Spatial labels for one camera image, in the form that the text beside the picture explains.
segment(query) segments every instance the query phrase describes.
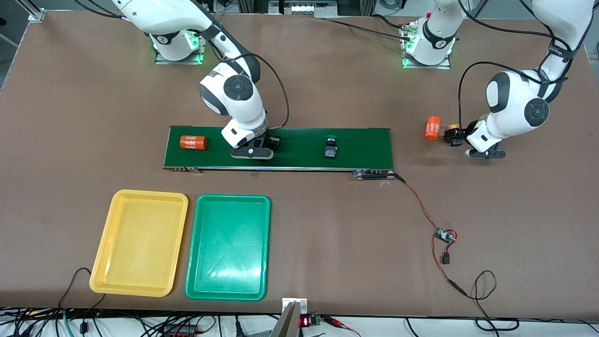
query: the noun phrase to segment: metal bracket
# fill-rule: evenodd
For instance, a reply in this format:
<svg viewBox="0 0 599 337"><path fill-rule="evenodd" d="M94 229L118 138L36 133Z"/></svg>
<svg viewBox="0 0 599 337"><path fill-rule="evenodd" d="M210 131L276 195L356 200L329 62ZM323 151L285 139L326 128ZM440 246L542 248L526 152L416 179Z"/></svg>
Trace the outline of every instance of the metal bracket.
<svg viewBox="0 0 599 337"><path fill-rule="evenodd" d="M353 175L356 176L356 180L384 180L384 179L395 179L391 170L354 170Z"/></svg>
<svg viewBox="0 0 599 337"><path fill-rule="evenodd" d="M289 302L299 302L300 314L305 315L308 313L308 299L296 299L292 297L284 297L282 300L281 312L285 311L285 308L289 305Z"/></svg>
<svg viewBox="0 0 599 337"><path fill-rule="evenodd" d="M185 169L193 174L202 174L202 171L198 170L197 167L186 167Z"/></svg>
<svg viewBox="0 0 599 337"><path fill-rule="evenodd" d="M478 152L475 149L466 151L466 156L470 158L481 158L481 159L503 159L506 157L506 152L499 148L499 143L495 144L492 148L484 152Z"/></svg>
<svg viewBox="0 0 599 337"><path fill-rule="evenodd" d="M46 10L43 8L40 8L40 13L38 17L35 17L33 15L29 15L29 18L27 19L29 22L42 22L44 20L44 17L46 16Z"/></svg>

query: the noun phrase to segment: floor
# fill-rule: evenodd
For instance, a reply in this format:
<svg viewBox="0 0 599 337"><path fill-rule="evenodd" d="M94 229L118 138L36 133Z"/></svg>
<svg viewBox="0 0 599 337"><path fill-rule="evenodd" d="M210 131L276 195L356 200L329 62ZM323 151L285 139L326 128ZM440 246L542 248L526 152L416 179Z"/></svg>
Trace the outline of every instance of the floor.
<svg viewBox="0 0 599 337"><path fill-rule="evenodd" d="M412 325L412 329L417 335L413 335L405 318L396 317L336 317L336 319L343 322L346 326L356 330L359 335L349 330L338 329L328 324L321 323L318 326L312 326L303 328L302 332L306 337L317 337L321 334L325 337L432 337L432 336L444 336L444 337L462 337L462 336L475 336L475 337L491 337L493 333L483 332L479 330L473 320L451 320L451 319L438 319L438 318L409 318L409 322ZM86 333L87 337L113 337L113 336L130 336L144 337L144 329L141 324L135 318L100 318L97 319L98 330L90 321L87 319L89 325L89 331ZM150 325L154 325L164 321L158 317L155 318L144 318L144 322ZM239 316L240 325L246 336L255 336L261 332L266 332L274 328L276 320L269 316L263 315L252 315L252 316ZM194 319L192 323L198 325L202 336L204 337L233 337L236 336L235 331L235 317L234 316L221 316L216 317L214 320L211 316L201 318L200 320ZM62 320L57 323L57 328L54 324L48 324L43 328L39 337L55 337L57 335L56 329L59 331L60 336L67 336L65 326ZM70 320L69 326L75 335L79 336L79 325L81 320ZM495 322L498 328L513 327L514 323L507 322ZM20 329L23 332L28 324L24 324ZM40 324L38 324L32 331L31 335L38 336L40 331ZM7 324L0 326L0 336L12 336L14 326ZM502 332L501 336L509 337L593 337L597 334L593 331L593 328L588 325L578 323L544 323L544 322L533 322L533 321L522 321L520 326L511 332Z"/></svg>

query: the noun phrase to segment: brown table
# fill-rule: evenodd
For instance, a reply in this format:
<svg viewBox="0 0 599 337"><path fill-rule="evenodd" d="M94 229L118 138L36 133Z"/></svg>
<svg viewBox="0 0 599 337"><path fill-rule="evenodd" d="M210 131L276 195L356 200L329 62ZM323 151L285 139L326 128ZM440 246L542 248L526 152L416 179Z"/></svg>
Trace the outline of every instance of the brown table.
<svg viewBox="0 0 599 337"><path fill-rule="evenodd" d="M348 20L393 32L378 19ZM469 64L534 67L547 40L464 22L452 70L404 70L397 40L335 23L268 15L226 15L224 23L280 73L290 127L392 129L395 169L442 227L460 233L449 276L469 290L482 270L497 275L496 292L483 301L489 315L599 318L599 99L583 53L546 125L502 142L506 159L478 161L465 147L425 142L426 118L456 122L458 80ZM30 25L0 95L0 305L56 306L73 272L92 267L112 195L131 188L189 197L175 286L163 298L108 295L101 307L279 312L282 297L296 296L331 314L480 315L441 277L431 227L399 181L163 171L169 125L226 123L198 94L214 65L210 52L201 67L153 65L147 37L130 23L83 11L50 12ZM488 111L484 88L497 71L468 74L464 123ZM270 121L282 121L282 94L266 67L258 88ZM186 298L192 215L205 193L272 199L264 300ZM98 298L82 276L65 305Z"/></svg>

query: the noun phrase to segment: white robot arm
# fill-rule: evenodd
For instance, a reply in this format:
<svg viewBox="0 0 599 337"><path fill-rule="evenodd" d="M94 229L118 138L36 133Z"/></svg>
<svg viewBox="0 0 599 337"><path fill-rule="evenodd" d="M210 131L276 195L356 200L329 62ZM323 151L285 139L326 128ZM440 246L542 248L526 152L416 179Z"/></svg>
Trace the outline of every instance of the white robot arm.
<svg viewBox="0 0 599 337"><path fill-rule="evenodd" d="M221 132L223 137L236 149L265 134L266 112L255 85L260 79L260 64L202 6L191 0L113 2L137 28L152 36L167 59L182 59L193 51L185 42L187 34L200 34L213 43L223 55L223 61L200 81L199 91L214 112L232 117ZM253 156L252 152L239 157L270 159L273 156L268 149Z"/></svg>
<svg viewBox="0 0 599 337"><path fill-rule="evenodd" d="M416 21L418 36L406 48L406 53L424 65L437 65L447 57L454 42L455 34L466 14L458 0L434 0L435 9L430 17Z"/></svg>
<svg viewBox="0 0 599 337"><path fill-rule="evenodd" d="M554 40L540 66L522 72L543 84L514 71L495 75L486 88L491 109L465 130L466 141L474 147L466 156L481 157L499 141L532 131L549 117L549 104L561 90L565 74L582 45L591 25L594 0L533 0L536 18L551 29Z"/></svg>

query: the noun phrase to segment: black connector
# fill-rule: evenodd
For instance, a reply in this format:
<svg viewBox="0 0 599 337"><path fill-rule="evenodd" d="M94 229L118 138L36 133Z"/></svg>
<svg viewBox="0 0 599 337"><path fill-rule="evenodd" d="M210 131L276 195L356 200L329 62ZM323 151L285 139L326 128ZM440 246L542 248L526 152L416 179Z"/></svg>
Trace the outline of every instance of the black connector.
<svg viewBox="0 0 599 337"><path fill-rule="evenodd" d="M235 329L236 329L235 337L246 337L246 334L243 333L243 329L241 328L241 323L239 323L239 318L237 316L235 316Z"/></svg>
<svg viewBox="0 0 599 337"><path fill-rule="evenodd" d="M441 264L449 264L449 253L448 252L444 252L443 255L441 255Z"/></svg>
<svg viewBox="0 0 599 337"><path fill-rule="evenodd" d="M328 323L328 324L334 326L333 325L333 318L332 317L325 316L325 315L320 315L320 318L322 319L323 322Z"/></svg>
<svg viewBox="0 0 599 337"><path fill-rule="evenodd" d="M20 336L20 337L30 337L31 336L31 331L33 329L34 329L34 324L31 324L30 326L27 327L27 329L25 329L25 331L23 331L22 334L20 334L20 335L17 334L17 336Z"/></svg>
<svg viewBox="0 0 599 337"><path fill-rule="evenodd" d="M85 334L88 331L87 328L87 322L81 322L81 324L79 324L79 333L81 333L82 335Z"/></svg>

